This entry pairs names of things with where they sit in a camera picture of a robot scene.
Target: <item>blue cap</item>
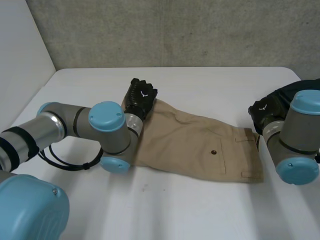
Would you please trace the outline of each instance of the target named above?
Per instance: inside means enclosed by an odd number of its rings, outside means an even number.
[[[319,175],[317,162],[303,156],[286,158],[275,170],[284,182],[295,185],[311,183]]]
[[[42,104],[42,106],[39,108],[39,110],[36,113],[36,115],[38,116],[43,111],[43,109],[45,109],[45,107],[48,106],[49,104],[57,104],[57,102],[56,101],[50,101],[50,102],[46,102],[46,103]]]
[[[94,129],[105,133],[120,129],[126,122],[121,106],[113,101],[94,105],[89,111],[88,120]]]
[[[320,91],[298,91],[290,104],[291,108],[298,113],[307,115],[320,115]]]
[[[130,168],[130,164],[126,161],[111,156],[101,157],[100,165],[104,170],[113,174],[124,174]]]

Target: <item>black fabric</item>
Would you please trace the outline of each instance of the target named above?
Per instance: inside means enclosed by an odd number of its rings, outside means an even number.
[[[34,156],[36,156],[39,153],[40,149],[37,146],[36,141],[30,135],[30,133],[28,133],[23,128],[18,127],[18,126],[14,126],[14,127],[11,127],[3,132],[11,132],[11,133],[17,134],[25,141],[25,143],[29,149],[27,161],[29,161],[30,159],[32,159]]]
[[[302,90],[320,90],[320,78],[296,81],[271,92],[250,106],[248,112],[256,132],[262,135],[263,128],[270,122],[285,120],[291,101]]]
[[[16,149],[11,145],[10,142],[8,142],[2,137],[0,137],[0,148],[2,148],[9,157],[9,160],[11,162],[10,172],[17,169],[20,164],[20,158]]]

